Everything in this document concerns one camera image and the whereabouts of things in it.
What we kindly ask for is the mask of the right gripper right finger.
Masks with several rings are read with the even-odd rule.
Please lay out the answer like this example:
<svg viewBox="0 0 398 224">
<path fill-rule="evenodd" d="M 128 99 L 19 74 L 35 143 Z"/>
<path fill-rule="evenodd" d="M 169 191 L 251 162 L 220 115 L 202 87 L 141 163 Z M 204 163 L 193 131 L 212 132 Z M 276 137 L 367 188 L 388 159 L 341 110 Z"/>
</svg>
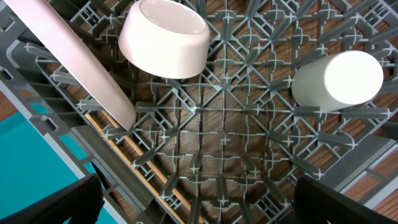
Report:
<svg viewBox="0 0 398 224">
<path fill-rule="evenodd" d="M 299 223 L 397 224 L 306 175 L 297 181 L 293 203 Z"/>
</svg>

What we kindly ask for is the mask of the pink bowl with rice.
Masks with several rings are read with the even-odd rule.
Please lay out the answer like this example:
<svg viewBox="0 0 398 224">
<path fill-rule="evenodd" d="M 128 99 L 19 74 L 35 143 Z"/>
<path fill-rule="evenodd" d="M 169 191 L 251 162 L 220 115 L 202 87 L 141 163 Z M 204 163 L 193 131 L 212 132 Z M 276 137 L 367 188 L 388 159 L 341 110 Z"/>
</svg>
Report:
<svg viewBox="0 0 398 224">
<path fill-rule="evenodd" d="M 193 9 L 175 1 L 132 4 L 119 36 L 121 53 L 152 75 L 184 79 L 206 67 L 210 28 Z"/>
</svg>

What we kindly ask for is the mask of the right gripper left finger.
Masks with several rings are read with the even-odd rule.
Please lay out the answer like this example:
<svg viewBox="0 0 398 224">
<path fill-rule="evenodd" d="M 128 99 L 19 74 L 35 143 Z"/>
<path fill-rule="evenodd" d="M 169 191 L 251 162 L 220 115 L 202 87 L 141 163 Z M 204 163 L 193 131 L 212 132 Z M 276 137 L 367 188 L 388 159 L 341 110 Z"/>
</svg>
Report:
<svg viewBox="0 0 398 224">
<path fill-rule="evenodd" d="M 101 180 L 90 174 L 3 218 L 1 223 L 96 223 L 103 205 Z"/>
</svg>

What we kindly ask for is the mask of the large white plate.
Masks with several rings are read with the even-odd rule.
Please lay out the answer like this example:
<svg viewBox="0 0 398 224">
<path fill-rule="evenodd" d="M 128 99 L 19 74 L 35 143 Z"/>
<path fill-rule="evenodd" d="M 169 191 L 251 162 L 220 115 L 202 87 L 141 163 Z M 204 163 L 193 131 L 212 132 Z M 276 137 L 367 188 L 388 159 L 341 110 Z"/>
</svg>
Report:
<svg viewBox="0 0 398 224">
<path fill-rule="evenodd" d="M 130 99 L 56 10 L 43 0 L 6 3 L 79 84 L 124 129 L 131 129 L 136 111 Z"/>
</svg>

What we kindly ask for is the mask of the small white cup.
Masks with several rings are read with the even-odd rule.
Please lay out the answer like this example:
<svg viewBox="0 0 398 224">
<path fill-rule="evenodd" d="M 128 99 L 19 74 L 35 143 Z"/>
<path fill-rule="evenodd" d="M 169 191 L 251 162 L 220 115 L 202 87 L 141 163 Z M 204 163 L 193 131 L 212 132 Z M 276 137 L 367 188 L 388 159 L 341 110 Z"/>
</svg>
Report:
<svg viewBox="0 0 398 224">
<path fill-rule="evenodd" d="M 350 50 L 301 66 L 293 79 L 292 94 L 299 106 L 334 111 L 359 105 L 376 96 L 384 75 L 375 57 Z"/>
</svg>

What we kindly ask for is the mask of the wooden chopstick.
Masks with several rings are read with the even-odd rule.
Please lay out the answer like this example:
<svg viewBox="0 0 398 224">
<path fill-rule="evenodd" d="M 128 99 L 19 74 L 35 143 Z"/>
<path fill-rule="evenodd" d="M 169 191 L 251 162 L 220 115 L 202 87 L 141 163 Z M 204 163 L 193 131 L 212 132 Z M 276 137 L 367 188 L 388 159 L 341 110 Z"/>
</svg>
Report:
<svg viewBox="0 0 398 224">
<path fill-rule="evenodd" d="M 91 123 L 91 125 L 97 130 L 97 132 L 99 132 L 101 137 L 111 146 L 111 148 L 118 155 L 120 160 L 123 161 L 124 167 L 126 167 L 130 173 L 134 173 L 134 175 L 140 180 L 140 183 L 144 184 L 146 189 L 157 199 L 158 202 L 160 202 L 160 204 L 167 210 L 169 215 L 171 215 L 174 219 L 176 219 L 178 223 L 184 223 L 184 221 L 179 217 L 176 211 L 172 209 L 167 202 L 165 202 L 163 199 L 159 197 L 158 191 L 156 191 L 156 189 L 150 183 L 148 183 L 145 177 L 138 170 L 134 170 L 131 167 L 130 160 L 123 154 L 120 148 L 118 148 L 118 146 L 112 140 L 106 138 L 105 133 L 103 132 L 99 124 L 93 119 L 93 117 L 89 113 L 87 113 L 85 117 Z"/>
<path fill-rule="evenodd" d="M 100 111 L 96 115 L 90 114 L 99 124 L 107 139 L 112 140 L 123 154 L 130 160 L 131 167 L 138 170 L 159 193 L 159 197 L 176 211 L 184 223 L 205 223 L 200 215 L 194 221 L 190 219 L 193 211 L 192 204 L 178 189 L 177 175 L 166 175 L 155 163 L 155 151 L 143 150 L 136 143 L 128 131 L 122 128 L 107 112 Z"/>
</svg>

